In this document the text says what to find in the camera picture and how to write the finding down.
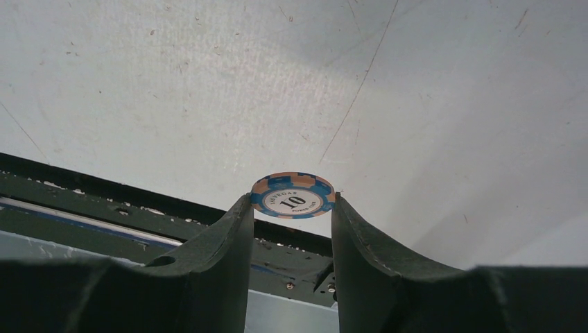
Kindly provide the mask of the poker chip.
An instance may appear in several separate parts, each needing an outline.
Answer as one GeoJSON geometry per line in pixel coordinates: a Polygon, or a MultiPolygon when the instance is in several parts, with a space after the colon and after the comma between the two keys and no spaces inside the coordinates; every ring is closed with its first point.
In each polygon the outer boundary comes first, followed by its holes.
{"type": "Polygon", "coordinates": [[[256,181],[250,192],[253,208],[279,219],[309,219],[332,210],[334,187],[310,173],[283,172],[256,181]]]}

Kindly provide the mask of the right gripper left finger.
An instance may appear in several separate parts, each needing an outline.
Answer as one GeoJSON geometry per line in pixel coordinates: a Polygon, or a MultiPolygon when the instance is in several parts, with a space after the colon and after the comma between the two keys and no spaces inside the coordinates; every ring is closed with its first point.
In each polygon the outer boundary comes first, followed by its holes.
{"type": "Polygon", "coordinates": [[[243,332],[254,218],[244,194],[145,266],[108,257],[1,262],[2,332],[243,332]]]}

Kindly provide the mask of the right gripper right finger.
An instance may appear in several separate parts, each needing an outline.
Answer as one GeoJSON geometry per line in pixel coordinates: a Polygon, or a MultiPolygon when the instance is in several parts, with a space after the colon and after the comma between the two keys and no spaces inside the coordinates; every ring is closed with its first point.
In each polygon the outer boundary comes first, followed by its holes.
{"type": "Polygon", "coordinates": [[[341,332],[586,332],[587,268],[465,271],[402,245],[341,195],[331,215],[341,332]]]}

